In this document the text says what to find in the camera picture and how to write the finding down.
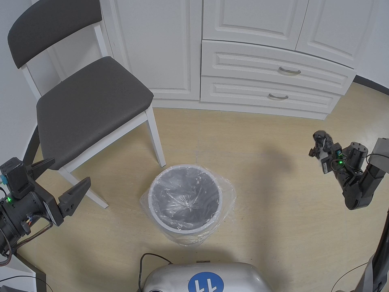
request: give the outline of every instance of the blue circle logo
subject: blue circle logo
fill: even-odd
[[[194,275],[188,283],[189,292],[223,292],[224,282],[219,275],[203,272]]]

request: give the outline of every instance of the drawer handle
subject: drawer handle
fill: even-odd
[[[289,69],[285,69],[285,68],[282,68],[282,67],[280,67],[279,70],[280,70],[280,71],[284,71],[284,72],[288,72],[288,73],[290,73],[290,74],[296,74],[296,75],[298,75],[298,74],[301,73],[301,70],[298,70],[298,71],[290,71]]]
[[[275,99],[279,99],[279,100],[286,100],[289,98],[289,96],[285,96],[285,97],[280,97],[280,96],[274,96],[273,94],[269,93],[269,96],[270,97],[274,97]]]

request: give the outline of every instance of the gray chair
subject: gray chair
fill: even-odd
[[[38,100],[36,116],[44,158],[72,185],[71,172],[143,122],[161,167],[165,163],[154,119],[153,93],[108,56],[103,40],[99,0],[39,0],[12,25],[8,45],[12,58]],[[43,96],[27,67],[33,57],[72,33],[93,25],[102,58],[63,80]],[[86,194],[108,204],[92,190]]]

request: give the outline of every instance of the floor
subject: floor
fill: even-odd
[[[389,176],[369,207],[347,210],[333,174],[324,175],[308,156],[312,134],[324,129],[344,147],[358,141],[372,150],[378,137],[389,136],[388,106],[389,96],[352,84],[325,121],[155,109],[167,166],[197,163],[229,179],[237,194],[233,215],[192,249],[158,231],[139,204],[162,171],[142,125],[73,172],[90,176],[93,190],[110,206],[102,209],[85,197],[63,225],[20,253],[47,273],[54,292],[135,292],[144,252],[173,263],[246,262],[275,291],[329,292],[374,253],[389,205]],[[38,182],[56,197],[70,187],[55,171]],[[164,264],[147,257],[143,278]],[[362,270],[346,275],[334,291],[353,289]]]

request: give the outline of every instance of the chair seat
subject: chair seat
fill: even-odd
[[[113,58],[103,57],[56,85],[36,105],[43,157],[58,170],[145,111],[153,93]]]

